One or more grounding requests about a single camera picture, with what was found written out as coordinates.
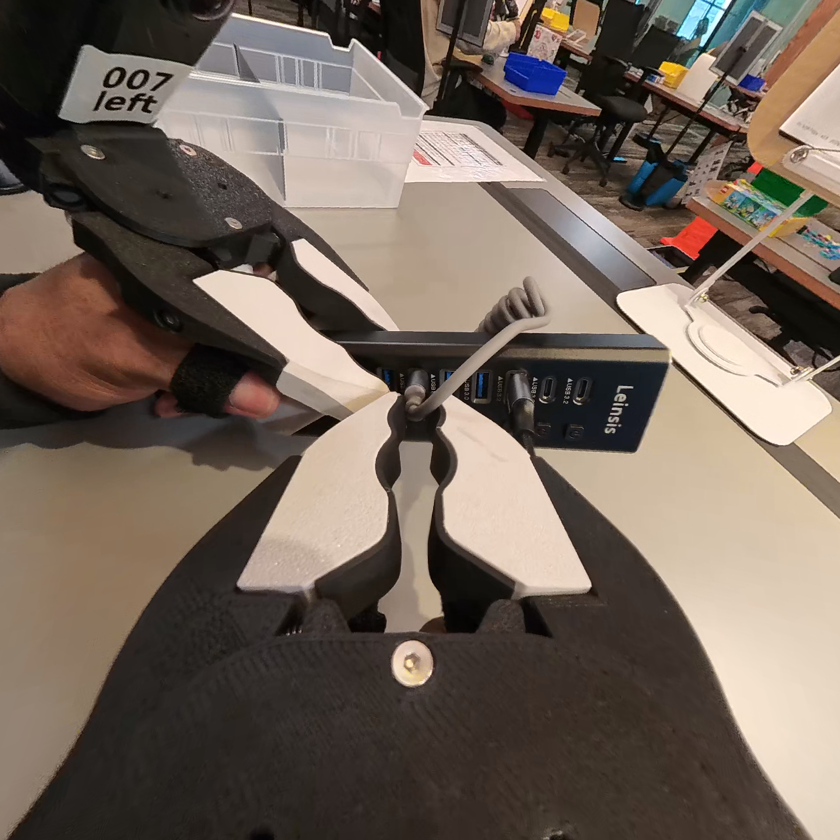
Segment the black office chair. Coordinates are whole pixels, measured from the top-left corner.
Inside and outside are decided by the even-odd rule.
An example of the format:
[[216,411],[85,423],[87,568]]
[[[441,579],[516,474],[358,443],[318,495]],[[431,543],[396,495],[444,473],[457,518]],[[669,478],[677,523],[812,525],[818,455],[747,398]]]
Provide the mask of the black office chair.
[[566,140],[557,147],[557,151],[572,152],[563,166],[563,175],[569,174],[574,161],[584,162],[589,158],[600,174],[600,186],[605,186],[629,130],[646,120],[648,111],[643,103],[619,90],[626,81],[624,75],[628,68],[621,59],[596,56],[582,73],[578,92],[600,112],[590,139],[577,143]]

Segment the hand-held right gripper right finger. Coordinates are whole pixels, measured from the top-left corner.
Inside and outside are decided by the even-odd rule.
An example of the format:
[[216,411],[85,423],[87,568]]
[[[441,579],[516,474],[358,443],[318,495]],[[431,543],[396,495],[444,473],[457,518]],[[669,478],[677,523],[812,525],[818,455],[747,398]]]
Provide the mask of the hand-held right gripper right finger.
[[457,397],[434,426],[427,565],[444,618],[499,600],[584,595],[592,581],[527,449]]

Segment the blue black object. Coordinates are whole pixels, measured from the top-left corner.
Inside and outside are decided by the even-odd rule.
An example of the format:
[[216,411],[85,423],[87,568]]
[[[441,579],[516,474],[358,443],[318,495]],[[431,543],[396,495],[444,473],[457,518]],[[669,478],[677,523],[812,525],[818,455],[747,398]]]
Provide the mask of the blue black object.
[[651,140],[643,163],[622,195],[623,203],[636,211],[664,207],[687,184],[689,171],[686,161],[672,159],[662,143]]

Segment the black USB hub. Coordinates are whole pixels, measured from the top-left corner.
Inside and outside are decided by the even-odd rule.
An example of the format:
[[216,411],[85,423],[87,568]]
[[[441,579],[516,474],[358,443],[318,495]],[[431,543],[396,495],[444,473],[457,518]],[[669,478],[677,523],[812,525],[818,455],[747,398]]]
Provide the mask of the black USB hub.
[[[336,332],[331,338],[399,393],[416,371],[425,372],[428,391],[435,392],[487,341],[477,332]],[[455,397],[511,433],[509,384],[521,372],[537,448],[631,454],[669,366],[666,347],[647,335],[525,332],[459,385]]]

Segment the computer monitor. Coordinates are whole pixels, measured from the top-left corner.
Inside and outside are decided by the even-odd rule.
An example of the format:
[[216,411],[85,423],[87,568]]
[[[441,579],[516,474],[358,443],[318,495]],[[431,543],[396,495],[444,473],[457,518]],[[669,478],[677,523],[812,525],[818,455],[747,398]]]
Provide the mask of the computer monitor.
[[482,47],[495,4],[495,1],[440,1],[436,30],[451,38],[457,28],[457,40]]

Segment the clear plastic bin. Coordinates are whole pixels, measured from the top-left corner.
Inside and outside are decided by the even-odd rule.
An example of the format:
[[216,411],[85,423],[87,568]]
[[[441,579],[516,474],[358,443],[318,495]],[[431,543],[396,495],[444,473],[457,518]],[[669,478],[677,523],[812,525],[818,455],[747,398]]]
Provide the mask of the clear plastic bin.
[[426,110],[358,41],[234,14],[156,127],[285,207],[391,208]]

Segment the white sheet with red label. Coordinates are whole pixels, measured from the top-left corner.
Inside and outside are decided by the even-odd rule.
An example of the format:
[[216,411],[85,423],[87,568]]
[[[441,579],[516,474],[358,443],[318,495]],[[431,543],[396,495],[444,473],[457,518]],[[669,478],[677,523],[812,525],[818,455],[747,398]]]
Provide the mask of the white sheet with red label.
[[424,120],[406,171],[412,183],[542,183],[477,124]]

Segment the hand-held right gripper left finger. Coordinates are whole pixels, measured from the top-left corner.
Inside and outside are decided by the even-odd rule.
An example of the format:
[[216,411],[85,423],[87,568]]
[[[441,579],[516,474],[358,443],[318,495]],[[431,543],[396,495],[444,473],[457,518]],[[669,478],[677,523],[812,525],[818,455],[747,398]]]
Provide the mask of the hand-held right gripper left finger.
[[300,457],[237,587],[330,600],[346,617],[398,581],[402,538],[393,486],[401,473],[403,398],[388,392]]

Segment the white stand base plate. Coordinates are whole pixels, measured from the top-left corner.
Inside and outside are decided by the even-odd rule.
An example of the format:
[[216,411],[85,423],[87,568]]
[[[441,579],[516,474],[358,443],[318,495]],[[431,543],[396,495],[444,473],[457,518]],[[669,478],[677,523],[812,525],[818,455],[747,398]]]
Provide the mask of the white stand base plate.
[[830,416],[832,405],[813,383],[818,369],[796,371],[708,299],[717,280],[749,256],[813,192],[803,194],[693,290],[680,284],[626,290],[616,298],[630,322],[671,352],[673,362],[762,441],[786,446]]

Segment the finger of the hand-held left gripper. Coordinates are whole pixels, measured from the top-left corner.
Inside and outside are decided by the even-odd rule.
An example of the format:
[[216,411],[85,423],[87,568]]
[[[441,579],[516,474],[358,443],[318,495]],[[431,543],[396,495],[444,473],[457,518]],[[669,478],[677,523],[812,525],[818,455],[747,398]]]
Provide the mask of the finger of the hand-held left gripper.
[[287,242],[278,252],[277,284],[323,331],[398,330],[366,287],[306,239]]
[[282,395],[341,421],[388,393],[382,380],[315,330],[271,280],[218,270],[194,283],[279,354],[276,387]]

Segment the grey desk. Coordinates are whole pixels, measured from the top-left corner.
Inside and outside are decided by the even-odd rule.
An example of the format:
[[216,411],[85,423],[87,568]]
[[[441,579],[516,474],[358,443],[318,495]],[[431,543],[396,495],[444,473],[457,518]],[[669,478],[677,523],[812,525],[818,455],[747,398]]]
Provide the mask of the grey desk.
[[[494,185],[410,183],[394,209],[300,209],[403,329],[474,328],[525,276],[562,333],[630,333],[606,281],[665,267],[597,198],[537,184],[591,230],[598,289]],[[187,551],[307,439],[162,421],[147,405],[2,433],[2,838],[64,759],[138,616]],[[540,451],[655,568],[765,773],[838,838],[838,417],[767,448],[682,371],[640,449]]]

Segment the colourful toy box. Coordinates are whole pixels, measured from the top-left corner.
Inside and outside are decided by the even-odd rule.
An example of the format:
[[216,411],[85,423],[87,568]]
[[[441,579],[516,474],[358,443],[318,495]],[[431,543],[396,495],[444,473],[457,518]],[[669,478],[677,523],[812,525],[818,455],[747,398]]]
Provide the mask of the colourful toy box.
[[794,191],[789,202],[781,201],[746,179],[739,178],[717,189],[712,194],[711,201],[751,228],[764,230],[784,215],[802,194],[803,190],[799,188],[798,191]]

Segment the white instruction sheet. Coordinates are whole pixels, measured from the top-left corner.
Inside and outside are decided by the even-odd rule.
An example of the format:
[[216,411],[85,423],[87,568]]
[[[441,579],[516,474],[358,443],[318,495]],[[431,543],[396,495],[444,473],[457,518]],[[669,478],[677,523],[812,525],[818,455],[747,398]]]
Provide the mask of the white instruction sheet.
[[839,76],[827,77],[780,126],[780,134],[816,151],[839,152]]

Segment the small blue bin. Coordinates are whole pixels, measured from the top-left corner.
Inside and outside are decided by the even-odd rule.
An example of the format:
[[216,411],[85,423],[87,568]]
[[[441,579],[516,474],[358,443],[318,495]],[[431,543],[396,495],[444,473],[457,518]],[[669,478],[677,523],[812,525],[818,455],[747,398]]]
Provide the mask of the small blue bin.
[[566,69],[535,56],[510,53],[505,61],[505,80],[532,95],[555,96],[567,75]]

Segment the wooden table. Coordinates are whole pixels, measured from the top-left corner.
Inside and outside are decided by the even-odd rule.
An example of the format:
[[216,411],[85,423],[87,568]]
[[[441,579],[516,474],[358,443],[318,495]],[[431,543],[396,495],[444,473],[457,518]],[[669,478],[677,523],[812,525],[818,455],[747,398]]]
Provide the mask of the wooden table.
[[506,60],[501,59],[493,66],[479,70],[476,80],[488,92],[507,106],[516,106],[532,115],[532,127],[522,148],[528,157],[535,159],[550,119],[554,114],[574,115],[597,119],[601,109],[576,92],[561,87],[552,96],[530,93],[515,87],[504,77]]

